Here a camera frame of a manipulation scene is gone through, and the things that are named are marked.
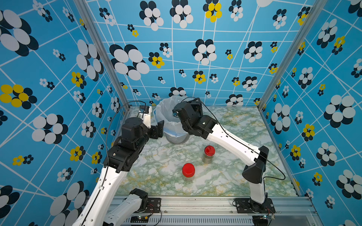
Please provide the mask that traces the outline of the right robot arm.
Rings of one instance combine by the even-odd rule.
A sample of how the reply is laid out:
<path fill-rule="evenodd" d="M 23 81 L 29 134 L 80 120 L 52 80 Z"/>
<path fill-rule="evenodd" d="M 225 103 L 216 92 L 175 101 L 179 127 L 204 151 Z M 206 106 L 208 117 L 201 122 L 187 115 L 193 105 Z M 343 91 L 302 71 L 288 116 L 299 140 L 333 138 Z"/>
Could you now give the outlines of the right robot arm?
<path fill-rule="evenodd" d="M 266 200 L 264 173 L 269 154 L 265 146 L 254 146 L 227 131 L 215 116 L 203 114 L 202 101 L 195 98 L 178 103 L 173 113 L 180 119 L 184 131 L 214 142 L 244 162 L 242 175 L 249 182 L 252 204 L 263 204 Z"/>

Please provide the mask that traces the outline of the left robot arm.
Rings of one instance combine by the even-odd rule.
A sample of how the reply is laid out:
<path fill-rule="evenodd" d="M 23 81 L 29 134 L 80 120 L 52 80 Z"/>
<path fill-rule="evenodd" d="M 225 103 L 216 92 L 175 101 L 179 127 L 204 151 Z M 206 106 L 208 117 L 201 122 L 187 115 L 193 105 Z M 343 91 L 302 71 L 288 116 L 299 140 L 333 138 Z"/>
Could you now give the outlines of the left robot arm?
<path fill-rule="evenodd" d="M 75 226 L 120 226 L 132 214 L 144 211 L 148 193 L 134 189 L 117 208 L 108 211 L 121 182 L 150 139 L 163 136 L 164 121 L 151 125 L 150 116 L 128 118 L 121 127 L 119 143 L 107 152 L 101 177 Z"/>

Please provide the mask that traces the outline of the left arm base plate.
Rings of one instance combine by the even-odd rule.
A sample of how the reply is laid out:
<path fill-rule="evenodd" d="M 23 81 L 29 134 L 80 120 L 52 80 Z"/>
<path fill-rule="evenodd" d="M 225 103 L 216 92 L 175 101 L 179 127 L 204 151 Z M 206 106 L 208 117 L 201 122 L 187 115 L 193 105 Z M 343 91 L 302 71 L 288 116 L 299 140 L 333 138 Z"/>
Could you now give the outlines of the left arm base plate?
<path fill-rule="evenodd" d="M 161 198 L 148 198 L 147 204 L 142 204 L 136 213 L 160 213 L 161 201 Z"/>

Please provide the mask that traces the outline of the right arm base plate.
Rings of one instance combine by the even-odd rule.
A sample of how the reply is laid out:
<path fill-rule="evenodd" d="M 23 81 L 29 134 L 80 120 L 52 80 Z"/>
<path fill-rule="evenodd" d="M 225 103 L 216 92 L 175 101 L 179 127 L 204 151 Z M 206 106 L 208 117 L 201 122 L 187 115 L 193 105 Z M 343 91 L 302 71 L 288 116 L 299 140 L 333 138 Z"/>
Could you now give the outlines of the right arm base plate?
<path fill-rule="evenodd" d="M 270 198 L 266 198 L 264 203 L 259 204 L 250 198 L 236 198 L 232 205 L 236 208 L 237 213 L 255 213 L 255 214 L 275 214 L 276 210 Z"/>

